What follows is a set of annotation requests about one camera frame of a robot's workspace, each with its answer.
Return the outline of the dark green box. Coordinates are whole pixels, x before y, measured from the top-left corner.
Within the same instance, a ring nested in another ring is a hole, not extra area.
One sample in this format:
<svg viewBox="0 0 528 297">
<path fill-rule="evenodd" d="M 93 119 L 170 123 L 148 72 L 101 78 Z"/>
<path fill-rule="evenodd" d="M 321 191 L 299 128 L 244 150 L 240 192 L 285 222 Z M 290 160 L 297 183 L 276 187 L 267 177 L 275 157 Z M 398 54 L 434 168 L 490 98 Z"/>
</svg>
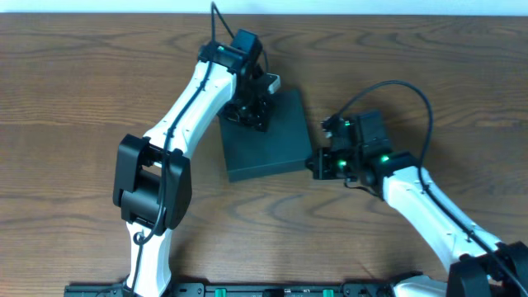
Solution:
<svg viewBox="0 0 528 297">
<path fill-rule="evenodd" d="M 230 182 L 305 169 L 313 149 L 301 92 L 276 93 L 271 99 L 275 110 L 265 132 L 219 120 Z"/>
</svg>

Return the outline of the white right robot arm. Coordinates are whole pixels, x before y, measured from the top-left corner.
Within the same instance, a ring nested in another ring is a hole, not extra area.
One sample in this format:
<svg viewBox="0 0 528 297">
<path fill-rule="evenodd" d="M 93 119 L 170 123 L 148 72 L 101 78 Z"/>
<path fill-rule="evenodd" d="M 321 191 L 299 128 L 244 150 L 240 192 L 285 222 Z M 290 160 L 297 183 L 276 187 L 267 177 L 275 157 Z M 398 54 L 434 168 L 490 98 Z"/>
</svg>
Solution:
<svg viewBox="0 0 528 297">
<path fill-rule="evenodd" d="M 506 244 L 466 215 L 432 180 L 420 159 L 395 152 L 378 111 L 322 123 L 330 139 L 306 167 L 316 180 L 341 180 L 399 212 L 426 241 L 448 280 L 410 273 L 379 291 L 381 296 L 525 296 L 527 247 Z"/>
</svg>

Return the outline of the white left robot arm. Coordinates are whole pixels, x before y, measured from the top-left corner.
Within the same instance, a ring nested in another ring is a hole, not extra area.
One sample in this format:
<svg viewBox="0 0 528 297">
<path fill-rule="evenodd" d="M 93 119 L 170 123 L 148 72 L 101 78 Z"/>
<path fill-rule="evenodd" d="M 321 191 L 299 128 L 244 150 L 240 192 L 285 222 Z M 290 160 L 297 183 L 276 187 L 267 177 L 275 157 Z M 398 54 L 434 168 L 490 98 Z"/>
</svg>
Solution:
<svg viewBox="0 0 528 297">
<path fill-rule="evenodd" d="M 211 40 L 169 112 L 142 137 L 121 140 L 112 200 L 131 240 L 125 296 L 161 296 L 168 288 L 170 237 L 191 201 L 191 158 L 212 120 L 267 130 L 280 79 L 260 66 L 262 52 L 250 31 L 239 30 L 228 45 Z"/>
</svg>

